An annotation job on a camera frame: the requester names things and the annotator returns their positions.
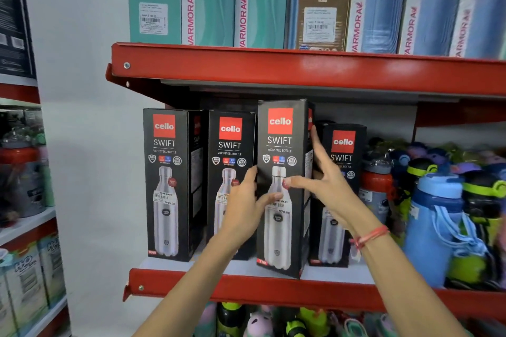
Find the person's right hand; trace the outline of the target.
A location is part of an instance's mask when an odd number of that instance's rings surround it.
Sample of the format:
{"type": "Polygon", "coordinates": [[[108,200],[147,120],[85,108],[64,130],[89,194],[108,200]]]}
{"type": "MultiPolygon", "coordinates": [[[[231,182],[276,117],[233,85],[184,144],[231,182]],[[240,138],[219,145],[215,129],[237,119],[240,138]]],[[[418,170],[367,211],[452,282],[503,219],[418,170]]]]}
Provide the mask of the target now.
{"type": "Polygon", "coordinates": [[[354,238],[367,237],[379,229],[381,223],[352,191],[339,167],[330,159],[315,126],[311,129],[311,139],[317,165],[312,179],[318,180],[318,189],[306,190],[313,193],[354,238]]]}

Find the person's left hand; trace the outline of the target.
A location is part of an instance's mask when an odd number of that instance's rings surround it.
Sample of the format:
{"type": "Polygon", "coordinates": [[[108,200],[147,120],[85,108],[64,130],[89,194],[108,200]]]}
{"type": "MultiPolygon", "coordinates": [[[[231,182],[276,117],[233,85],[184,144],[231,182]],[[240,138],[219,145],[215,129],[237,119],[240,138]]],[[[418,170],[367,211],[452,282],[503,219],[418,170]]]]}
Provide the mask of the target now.
{"type": "Polygon", "coordinates": [[[231,187],[227,197],[224,219],[218,232],[219,239],[235,254],[256,232],[264,211],[259,210],[256,197],[257,166],[251,167],[243,181],[231,187]]]}

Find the black steel bottle box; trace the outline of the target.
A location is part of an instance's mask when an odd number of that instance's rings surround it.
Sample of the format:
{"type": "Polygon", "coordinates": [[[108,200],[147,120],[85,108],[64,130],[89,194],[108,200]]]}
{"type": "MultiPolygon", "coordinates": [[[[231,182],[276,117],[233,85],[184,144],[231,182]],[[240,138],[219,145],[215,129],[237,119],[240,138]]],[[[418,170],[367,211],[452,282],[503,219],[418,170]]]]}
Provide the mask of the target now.
{"type": "Polygon", "coordinates": [[[291,278],[301,277],[309,254],[311,193],[286,178],[312,178],[314,105],[307,99],[262,101],[257,107],[257,188],[280,193],[265,206],[257,228],[256,263],[291,278]]]}
{"type": "Polygon", "coordinates": [[[189,262],[206,225],[204,110],[143,110],[148,255],[189,262]]]}
{"type": "Polygon", "coordinates": [[[256,164],[256,114],[210,110],[208,115],[207,242],[223,223],[231,188],[256,164]]]}
{"type": "MultiPolygon", "coordinates": [[[[366,126],[354,123],[316,122],[318,136],[330,159],[339,166],[352,191],[358,194],[366,126]]],[[[335,220],[325,205],[311,196],[309,265],[347,268],[351,234],[335,220]]]]}

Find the person's left forearm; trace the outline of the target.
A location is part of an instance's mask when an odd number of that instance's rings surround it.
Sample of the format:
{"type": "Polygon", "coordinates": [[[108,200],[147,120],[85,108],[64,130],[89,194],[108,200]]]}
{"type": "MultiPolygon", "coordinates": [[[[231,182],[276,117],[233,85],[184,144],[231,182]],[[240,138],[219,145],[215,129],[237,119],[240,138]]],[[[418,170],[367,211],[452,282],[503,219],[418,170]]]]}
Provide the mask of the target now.
{"type": "Polygon", "coordinates": [[[248,238],[222,227],[132,337],[191,337],[226,267],[248,238]]]}

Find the person's right forearm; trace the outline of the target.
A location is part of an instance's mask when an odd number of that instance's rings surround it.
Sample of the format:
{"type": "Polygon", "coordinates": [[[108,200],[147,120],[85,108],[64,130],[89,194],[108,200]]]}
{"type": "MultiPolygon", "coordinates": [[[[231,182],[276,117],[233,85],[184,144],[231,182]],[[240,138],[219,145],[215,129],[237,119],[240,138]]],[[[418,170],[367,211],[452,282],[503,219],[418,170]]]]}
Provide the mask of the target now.
{"type": "Polygon", "coordinates": [[[399,337],[470,337],[382,226],[353,237],[399,337]]]}

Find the orange and grey bottle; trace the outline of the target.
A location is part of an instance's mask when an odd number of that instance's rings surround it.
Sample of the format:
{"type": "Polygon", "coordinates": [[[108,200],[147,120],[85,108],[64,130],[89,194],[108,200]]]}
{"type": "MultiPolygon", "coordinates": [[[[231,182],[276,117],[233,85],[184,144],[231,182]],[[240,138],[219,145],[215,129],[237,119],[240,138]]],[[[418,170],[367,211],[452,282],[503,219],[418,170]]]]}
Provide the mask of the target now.
{"type": "Polygon", "coordinates": [[[386,225],[395,199],[392,162],[386,153],[368,151],[363,158],[358,196],[376,218],[386,225]]]}

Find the red metal shelf board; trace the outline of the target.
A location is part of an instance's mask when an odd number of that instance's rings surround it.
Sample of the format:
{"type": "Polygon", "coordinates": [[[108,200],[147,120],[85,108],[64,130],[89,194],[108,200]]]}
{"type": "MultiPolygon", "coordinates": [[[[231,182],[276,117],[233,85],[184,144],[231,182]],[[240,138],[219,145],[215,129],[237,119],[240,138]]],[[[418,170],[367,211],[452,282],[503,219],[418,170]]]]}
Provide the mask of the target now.
{"type": "Polygon", "coordinates": [[[353,52],[115,43],[107,81],[174,107],[190,82],[324,92],[413,93],[415,126],[506,122],[506,61],[353,52]]]}
{"type": "MultiPolygon", "coordinates": [[[[130,296],[166,296],[194,262],[147,257],[129,272],[123,302],[130,296]]],[[[458,317],[494,318],[506,323],[506,293],[437,289],[446,307],[458,317]]],[[[305,266],[301,279],[290,278],[248,261],[231,261],[214,290],[214,301],[285,307],[384,311],[365,265],[348,268],[305,266]]]]}

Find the row of colourful animal bottles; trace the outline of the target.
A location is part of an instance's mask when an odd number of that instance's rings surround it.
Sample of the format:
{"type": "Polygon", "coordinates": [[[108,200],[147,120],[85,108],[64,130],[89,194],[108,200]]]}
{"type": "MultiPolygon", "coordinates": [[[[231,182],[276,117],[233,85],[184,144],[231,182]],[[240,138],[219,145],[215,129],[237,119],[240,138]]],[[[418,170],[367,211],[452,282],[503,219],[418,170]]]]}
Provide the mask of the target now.
{"type": "Polygon", "coordinates": [[[206,304],[192,337],[400,337],[386,313],[206,304]]]}

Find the pile of colourful kids bottles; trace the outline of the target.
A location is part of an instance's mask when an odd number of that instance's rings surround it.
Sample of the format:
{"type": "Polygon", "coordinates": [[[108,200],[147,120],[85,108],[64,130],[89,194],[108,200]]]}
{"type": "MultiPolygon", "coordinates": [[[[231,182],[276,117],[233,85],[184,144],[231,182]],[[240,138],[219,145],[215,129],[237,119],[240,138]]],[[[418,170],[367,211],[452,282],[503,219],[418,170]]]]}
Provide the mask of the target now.
{"type": "Polygon", "coordinates": [[[410,201],[419,179],[429,173],[455,174],[464,179],[464,212],[484,241],[483,257],[453,257],[444,287],[500,291],[504,266],[498,238],[506,210],[506,160],[493,152],[471,152],[454,143],[429,147],[422,142],[386,141],[371,138],[367,152],[386,153],[392,162],[395,199],[386,226],[402,248],[408,223],[410,201]]]}

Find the blue bottle box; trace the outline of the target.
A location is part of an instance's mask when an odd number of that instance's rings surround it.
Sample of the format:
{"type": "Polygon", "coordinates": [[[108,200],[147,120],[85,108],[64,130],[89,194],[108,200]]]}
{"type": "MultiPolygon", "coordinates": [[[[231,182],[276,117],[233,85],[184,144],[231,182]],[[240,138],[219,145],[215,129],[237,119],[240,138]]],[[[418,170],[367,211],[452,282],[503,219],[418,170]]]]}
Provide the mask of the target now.
{"type": "Polygon", "coordinates": [[[448,56],[459,0],[404,0],[398,54],[448,56]]]}
{"type": "Polygon", "coordinates": [[[346,51],[394,54],[403,0],[351,0],[346,51]]]}
{"type": "Polygon", "coordinates": [[[450,57],[501,59],[506,0],[459,0],[450,57]]]}

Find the green slim bottle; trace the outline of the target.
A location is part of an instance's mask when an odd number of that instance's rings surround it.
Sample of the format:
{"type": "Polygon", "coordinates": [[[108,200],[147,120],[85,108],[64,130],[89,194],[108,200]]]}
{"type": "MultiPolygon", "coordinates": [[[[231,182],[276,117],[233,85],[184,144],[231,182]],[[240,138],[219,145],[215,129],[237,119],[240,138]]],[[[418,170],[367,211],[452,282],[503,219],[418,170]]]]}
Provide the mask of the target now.
{"type": "Polygon", "coordinates": [[[41,174],[43,177],[43,189],[44,189],[43,199],[45,202],[45,206],[54,207],[55,206],[54,192],[52,187],[52,177],[48,160],[47,142],[44,131],[37,133],[35,140],[41,158],[41,174]]]}

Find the white printed bottle box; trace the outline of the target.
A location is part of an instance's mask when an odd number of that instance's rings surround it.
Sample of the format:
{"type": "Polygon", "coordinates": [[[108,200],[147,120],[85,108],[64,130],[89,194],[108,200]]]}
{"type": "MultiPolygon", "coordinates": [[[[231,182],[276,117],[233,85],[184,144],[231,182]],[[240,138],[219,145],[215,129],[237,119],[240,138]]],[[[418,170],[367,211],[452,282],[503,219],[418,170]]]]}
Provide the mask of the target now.
{"type": "Polygon", "coordinates": [[[0,266],[0,337],[19,337],[4,267],[0,266]]]}
{"type": "Polygon", "coordinates": [[[19,334],[25,336],[48,313],[41,259],[35,241],[11,252],[3,268],[19,334]]]}
{"type": "Polygon", "coordinates": [[[54,308],[66,295],[59,234],[52,232],[38,241],[47,302],[54,308]]]}

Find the white and red side shelf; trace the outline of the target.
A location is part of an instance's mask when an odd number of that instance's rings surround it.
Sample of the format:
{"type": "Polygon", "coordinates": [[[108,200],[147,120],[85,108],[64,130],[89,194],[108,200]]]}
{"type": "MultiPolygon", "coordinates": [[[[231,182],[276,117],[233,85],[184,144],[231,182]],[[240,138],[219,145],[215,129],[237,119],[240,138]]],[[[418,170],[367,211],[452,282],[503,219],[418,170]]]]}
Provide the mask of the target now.
{"type": "MultiPolygon", "coordinates": [[[[40,104],[37,80],[0,73],[0,99],[13,99],[21,105],[40,104]]],[[[56,218],[53,207],[46,208],[40,214],[18,220],[13,226],[0,229],[0,247],[31,231],[39,231],[45,223],[56,218]]],[[[66,296],[38,321],[25,337],[70,337],[66,296]]]]}

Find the grey container with red lid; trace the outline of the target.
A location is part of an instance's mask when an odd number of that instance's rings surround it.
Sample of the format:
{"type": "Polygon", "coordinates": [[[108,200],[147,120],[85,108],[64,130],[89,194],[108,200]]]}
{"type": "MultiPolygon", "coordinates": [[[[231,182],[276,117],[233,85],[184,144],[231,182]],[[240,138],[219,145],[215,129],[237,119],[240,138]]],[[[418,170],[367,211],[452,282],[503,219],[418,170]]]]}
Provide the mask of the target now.
{"type": "Polygon", "coordinates": [[[0,141],[0,206],[9,219],[40,214],[43,204],[43,175],[39,149],[26,128],[14,127],[0,141]]]}

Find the dark printed carton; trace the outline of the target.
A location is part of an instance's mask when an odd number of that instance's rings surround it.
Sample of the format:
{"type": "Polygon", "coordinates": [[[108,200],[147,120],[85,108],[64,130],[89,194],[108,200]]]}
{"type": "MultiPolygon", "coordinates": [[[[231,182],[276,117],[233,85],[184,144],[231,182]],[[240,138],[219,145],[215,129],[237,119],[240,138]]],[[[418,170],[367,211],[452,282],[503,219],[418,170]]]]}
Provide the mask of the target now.
{"type": "Polygon", "coordinates": [[[36,79],[26,0],[0,0],[0,73],[36,79]]]}

